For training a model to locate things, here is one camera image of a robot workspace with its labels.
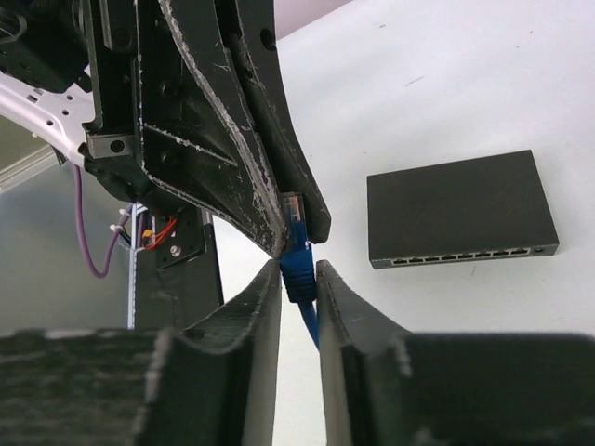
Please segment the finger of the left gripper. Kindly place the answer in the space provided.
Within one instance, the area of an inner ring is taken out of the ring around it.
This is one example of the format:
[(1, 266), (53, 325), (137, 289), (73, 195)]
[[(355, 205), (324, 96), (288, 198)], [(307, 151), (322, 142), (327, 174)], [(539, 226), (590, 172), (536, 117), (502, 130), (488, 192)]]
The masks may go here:
[(249, 109), (280, 192), (302, 194), (308, 234), (327, 241), (331, 214), (295, 132), (280, 70), (272, 1), (236, 1), (235, 54)]

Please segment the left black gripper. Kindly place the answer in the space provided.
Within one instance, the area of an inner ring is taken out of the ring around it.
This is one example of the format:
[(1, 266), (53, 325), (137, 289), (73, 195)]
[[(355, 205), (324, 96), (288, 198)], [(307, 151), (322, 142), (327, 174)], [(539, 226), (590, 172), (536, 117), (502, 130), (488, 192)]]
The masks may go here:
[(270, 256), (279, 192), (213, 1), (85, 1), (86, 168), (159, 214), (202, 207)]

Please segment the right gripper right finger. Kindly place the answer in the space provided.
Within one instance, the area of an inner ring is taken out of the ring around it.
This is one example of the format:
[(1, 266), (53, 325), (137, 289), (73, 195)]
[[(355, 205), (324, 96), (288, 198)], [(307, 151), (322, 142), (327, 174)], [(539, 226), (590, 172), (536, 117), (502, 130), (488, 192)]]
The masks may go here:
[(316, 266), (330, 445), (590, 445), (585, 334), (413, 333)]

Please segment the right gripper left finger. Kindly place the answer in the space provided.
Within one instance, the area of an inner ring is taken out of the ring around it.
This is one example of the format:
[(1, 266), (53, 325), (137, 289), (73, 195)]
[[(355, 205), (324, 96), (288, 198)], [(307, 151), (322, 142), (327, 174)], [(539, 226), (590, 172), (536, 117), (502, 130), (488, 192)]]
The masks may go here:
[(33, 330), (1, 337), (5, 445), (269, 445), (281, 274), (179, 330)]

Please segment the black network switch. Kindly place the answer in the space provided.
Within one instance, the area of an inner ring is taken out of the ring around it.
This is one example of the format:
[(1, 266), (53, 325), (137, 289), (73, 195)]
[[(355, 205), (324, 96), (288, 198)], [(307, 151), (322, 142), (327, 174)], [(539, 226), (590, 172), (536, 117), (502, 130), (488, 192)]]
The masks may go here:
[(368, 177), (373, 269), (552, 256), (560, 240), (529, 150)]

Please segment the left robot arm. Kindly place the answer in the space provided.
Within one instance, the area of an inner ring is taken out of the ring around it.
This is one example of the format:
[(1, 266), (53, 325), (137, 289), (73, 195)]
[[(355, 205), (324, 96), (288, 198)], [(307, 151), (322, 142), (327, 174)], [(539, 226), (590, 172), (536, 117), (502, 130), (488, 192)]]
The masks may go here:
[(296, 192), (328, 239), (271, 1), (5, 1), (1, 113), (157, 216), (202, 208), (277, 256)]

